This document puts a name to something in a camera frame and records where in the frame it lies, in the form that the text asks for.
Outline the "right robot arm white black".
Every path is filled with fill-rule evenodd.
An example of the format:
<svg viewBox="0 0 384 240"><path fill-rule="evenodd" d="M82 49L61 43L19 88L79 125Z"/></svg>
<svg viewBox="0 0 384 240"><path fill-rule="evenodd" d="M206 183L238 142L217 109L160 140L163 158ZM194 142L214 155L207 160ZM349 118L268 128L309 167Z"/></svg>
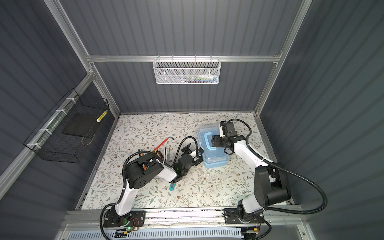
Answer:
<svg viewBox="0 0 384 240"><path fill-rule="evenodd" d="M291 198L287 174L269 165L269 160L251 147L244 136L213 136L212 145L231 150L255 171L253 193L239 201L234 214L240 222L250 222L253 215L260 217L266 207Z"/></svg>

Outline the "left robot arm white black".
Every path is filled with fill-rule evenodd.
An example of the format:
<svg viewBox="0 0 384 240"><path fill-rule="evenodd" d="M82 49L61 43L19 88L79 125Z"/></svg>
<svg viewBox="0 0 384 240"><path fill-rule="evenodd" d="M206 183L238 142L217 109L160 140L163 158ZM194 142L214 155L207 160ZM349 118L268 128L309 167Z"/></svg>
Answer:
<svg viewBox="0 0 384 240"><path fill-rule="evenodd" d="M171 184L182 180L192 166L203 161L203 153L203 148L193 152L184 148L181 158L174 166L168 165L154 152L138 151L130 155L123 165L123 190L114 207L115 213L119 217L129 214L139 189L155 177Z"/></svg>

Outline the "blue plastic tool box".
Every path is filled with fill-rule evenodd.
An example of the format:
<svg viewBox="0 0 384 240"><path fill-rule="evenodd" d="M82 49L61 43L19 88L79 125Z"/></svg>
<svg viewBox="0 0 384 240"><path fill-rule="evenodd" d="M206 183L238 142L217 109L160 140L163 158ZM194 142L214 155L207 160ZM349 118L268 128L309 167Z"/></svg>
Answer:
<svg viewBox="0 0 384 240"><path fill-rule="evenodd" d="M224 148L212 145L213 136L220 135L218 125L201 126L197 134L199 145L204 150L203 161L207 169L223 167L230 161L230 156L224 153Z"/></svg>

